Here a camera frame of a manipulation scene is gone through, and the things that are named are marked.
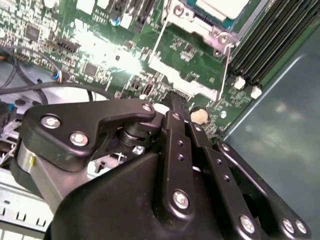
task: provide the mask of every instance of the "screw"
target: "screw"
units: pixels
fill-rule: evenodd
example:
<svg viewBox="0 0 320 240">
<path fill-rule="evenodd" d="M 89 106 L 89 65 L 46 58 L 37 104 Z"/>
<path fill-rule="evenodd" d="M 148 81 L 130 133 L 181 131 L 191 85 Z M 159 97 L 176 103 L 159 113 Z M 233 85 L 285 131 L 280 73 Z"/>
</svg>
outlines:
<svg viewBox="0 0 320 240">
<path fill-rule="evenodd" d="M 88 137 L 82 132 L 74 132 L 70 135 L 70 141 L 78 147 L 83 147 L 88 144 Z"/>
<path fill-rule="evenodd" d="M 148 104 L 142 104 L 142 107 L 143 107 L 144 110 L 146 110 L 148 112 L 152 111 L 152 108 Z"/>
<path fill-rule="evenodd" d="M 173 201 L 180 209 L 187 209 L 189 207 L 189 199 L 182 191 L 175 191 L 173 193 Z"/>
<path fill-rule="evenodd" d="M 250 234 L 253 234 L 255 232 L 255 225 L 252 223 L 250 218 L 248 218 L 246 215 L 242 215 L 240 217 L 240 222 L 243 226 L 243 228 Z"/>
<path fill-rule="evenodd" d="M 135 146 L 135 148 L 132 150 L 132 152 L 135 155 L 141 155 L 144 152 L 145 148 L 143 146 Z"/>
<path fill-rule="evenodd" d="M 221 52 L 219 50 L 214 51 L 214 55 L 216 55 L 217 57 L 221 56 Z"/>
<path fill-rule="evenodd" d="M 289 222 L 288 219 L 283 219 L 282 222 L 283 222 L 283 225 L 284 225 L 285 229 L 287 229 L 287 231 L 288 231 L 289 233 L 292 233 L 292 234 L 295 233 L 295 229 L 294 229 L 294 227 L 292 226 L 291 222 Z"/>
<path fill-rule="evenodd" d="M 228 39 L 229 39 L 229 37 L 227 35 L 222 35 L 222 36 L 219 37 L 219 42 L 221 44 L 225 44 Z"/>
<path fill-rule="evenodd" d="M 227 112 L 226 111 L 220 112 L 220 118 L 225 119 L 226 117 L 227 117 Z"/>
<path fill-rule="evenodd" d="M 307 233 L 307 229 L 306 227 L 302 224 L 302 222 L 296 220 L 295 221 L 295 225 L 298 227 L 298 229 L 300 230 L 300 232 L 302 232 L 303 234 Z"/>
<path fill-rule="evenodd" d="M 41 119 L 41 123 L 48 129 L 57 129 L 60 127 L 61 122 L 58 118 L 54 116 L 45 116 Z"/>
<path fill-rule="evenodd" d="M 173 113 L 173 114 L 172 114 L 172 116 L 173 116 L 175 119 L 180 120 L 180 116 L 179 116 L 179 114 L 177 114 L 177 113 Z"/>
</svg>

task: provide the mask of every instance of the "silver screw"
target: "silver screw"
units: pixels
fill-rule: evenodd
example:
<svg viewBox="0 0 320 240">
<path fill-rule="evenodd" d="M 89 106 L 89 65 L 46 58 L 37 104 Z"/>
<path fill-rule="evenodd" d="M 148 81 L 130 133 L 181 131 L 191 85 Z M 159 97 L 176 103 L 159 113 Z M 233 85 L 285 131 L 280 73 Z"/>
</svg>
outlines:
<svg viewBox="0 0 320 240">
<path fill-rule="evenodd" d="M 180 209 L 187 209 L 189 207 L 189 199 L 182 191 L 175 191 L 173 193 L 173 201 Z"/>
<path fill-rule="evenodd" d="M 180 120 L 180 116 L 178 113 L 173 113 L 172 116 L 177 119 L 177 120 Z"/>
<path fill-rule="evenodd" d="M 300 230 L 300 232 L 302 232 L 303 234 L 307 233 L 307 229 L 306 227 L 302 224 L 302 222 L 296 220 L 295 221 L 295 225 L 298 227 L 298 229 Z"/>
<path fill-rule="evenodd" d="M 225 151 L 229 151 L 229 147 L 227 145 L 225 145 L 224 143 L 222 143 L 222 148 L 225 150 Z"/>
<path fill-rule="evenodd" d="M 288 231 L 289 233 L 292 233 L 292 234 L 295 233 L 295 229 L 294 229 L 294 227 L 292 226 L 291 222 L 289 222 L 288 219 L 283 219 L 282 222 L 283 222 L 283 225 L 284 225 L 285 229 L 287 229 L 287 231 Z"/>
<path fill-rule="evenodd" d="M 152 111 L 152 108 L 148 104 L 142 104 L 142 107 L 143 107 L 144 110 L 146 110 L 148 112 Z"/>
<path fill-rule="evenodd" d="M 250 234 L 253 234 L 255 232 L 255 225 L 252 223 L 250 218 L 248 218 L 246 215 L 242 215 L 240 217 L 240 222 L 243 226 L 243 228 Z"/>
<path fill-rule="evenodd" d="M 60 127 L 61 122 L 55 116 L 45 116 L 41 119 L 41 124 L 48 129 L 57 129 Z"/>
<path fill-rule="evenodd" d="M 70 135 L 70 141 L 78 147 L 83 147 L 88 144 L 88 137 L 82 132 L 74 132 Z"/>
<path fill-rule="evenodd" d="M 132 150 L 132 152 L 135 155 L 141 155 L 144 152 L 145 148 L 143 146 L 135 146 L 135 148 Z"/>
</svg>

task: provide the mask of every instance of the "black cable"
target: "black cable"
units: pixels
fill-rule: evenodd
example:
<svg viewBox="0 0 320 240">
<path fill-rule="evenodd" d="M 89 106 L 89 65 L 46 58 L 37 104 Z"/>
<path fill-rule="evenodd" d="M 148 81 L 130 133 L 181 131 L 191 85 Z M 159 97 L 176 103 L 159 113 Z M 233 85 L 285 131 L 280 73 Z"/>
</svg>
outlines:
<svg viewBox="0 0 320 240">
<path fill-rule="evenodd" d="M 16 74 L 22 79 L 22 81 L 24 81 L 24 83 L 27 86 L 36 85 L 30 78 L 27 77 L 27 75 L 24 73 L 24 71 L 22 71 L 21 66 L 18 63 L 18 61 L 15 61 L 14 66 L 16 68 Z M 34 93 L 35 93 L 35 95 L 37 95 L 37 97 L 40 99 L 40 101 L 43 105 L 49 104 L 46 94 L 41 89 L 34 90 Z"/>
<path fill-rule="evenodd" d="M 12 64 L 12 71 L 11 71 L 10 75 L 8 76 L 8 78 L 6 79 L 6 81 L 4 82 L 4 84 L 0 86 L 0 89 L 7 87 L 13 81 L 13 79 L 14 79 L 16 73 L 17 73 L 17 69 L 15 67 L 15 62 L 17 62 L 17 59 L 15 57 L 12 57 L 12 56 L 11 56 L 10 59 L 12 60 L 12 63 L 11 63 Z"/>
<path fill-rule="evenodd" d="M 5 89 L 0 89 L 0 95 L 16 94 L 16 93 L 21 93 L 21 92 L 26 92 L 26 91 L 34 91 L 34 90 L 46 89 L 46 88 L 59 88 L 59 87 L 85 89 L 90 92 L 100 94 L 109 100 L 115 99 L 115 97 L 112 94 L 110 94 L 110 93 L 108 93 L 98 87 L 90 86 L 90 85 L 82 85 L 82 84 L 77 84 L 77 83 L 71 83 L 71 82 L 66 82 L 63 84 L 58 83 L 58 82 L 46 82 L 46 83 L 40 83 L 40 84 L 33 85 L 33 86 L 19 86 L 19 87 L 5 88 Z"/>
<path fill-rule="evenodd" d="M 94 101 L 94 96 L 92 95 L 92 91 L 87 90 L 86 92 L 88 93 L 89 102 L 93 102 Z"/>
</svg>

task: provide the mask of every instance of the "capacitor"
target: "capacitor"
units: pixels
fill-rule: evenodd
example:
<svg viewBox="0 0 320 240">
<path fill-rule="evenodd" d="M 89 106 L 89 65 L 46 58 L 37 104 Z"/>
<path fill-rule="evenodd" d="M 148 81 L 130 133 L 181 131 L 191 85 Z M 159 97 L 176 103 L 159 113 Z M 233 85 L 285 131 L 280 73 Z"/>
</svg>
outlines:
<svg viewBox="0 0 320 240">
<path fill-rule="evenodd" d="M 120 17 L 117 17 L 116 20 L 110 19 L 110 23 L 112 26 L 119 26 L 121 24 L 121 19 Z"/>
<path fill-rule="evenodd" d="M 59 0 L 43 0 L 44 6 L 48 9 L 53 9 L 57 6 L 59 6 L 60 1 Z"/>
</svg>

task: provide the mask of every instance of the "metal bracket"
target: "metal bracket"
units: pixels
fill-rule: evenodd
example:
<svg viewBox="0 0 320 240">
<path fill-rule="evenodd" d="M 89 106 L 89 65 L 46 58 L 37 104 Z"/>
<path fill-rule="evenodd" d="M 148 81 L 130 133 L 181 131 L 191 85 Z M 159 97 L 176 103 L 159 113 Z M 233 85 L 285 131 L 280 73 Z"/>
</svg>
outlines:
<svg viewBox="0 0 320 240">
<path fill-rule="evenodd" d="M 96 159 L 105 156 L 125 124 L 150 122 L 155 116 L 152 106 L 140 99 L 41 105 L 26 112 L 20 138 L 35 155 L 75 172 L 85 168 L 93 154 Z"/>
<path fill-rule="evenodd" d="M 219 141 L 216 146 L 228 159 L 241 192 L 250 196 L 251 205 L 254 204 L 257 209 L 259 222 L 269 236 L 278 236 L 279 239 L 312 238 L 307 224 L 229 144 Z"/>
<path fill-rule="evenodd" d="M 266 239 L 242 197 L 224 156 L 211 148 L 205 131 L 191 122 L 192 158 L 202 169 L 212 207 L 225 239 Z"/>
<path fill-rule="evenodd" d="M 166 113 L 162 132 L 153 211 L 166 228 L 181 230 L 196 211 L 191 143 L 183 117 L 174 111 Z"/>
</svg>

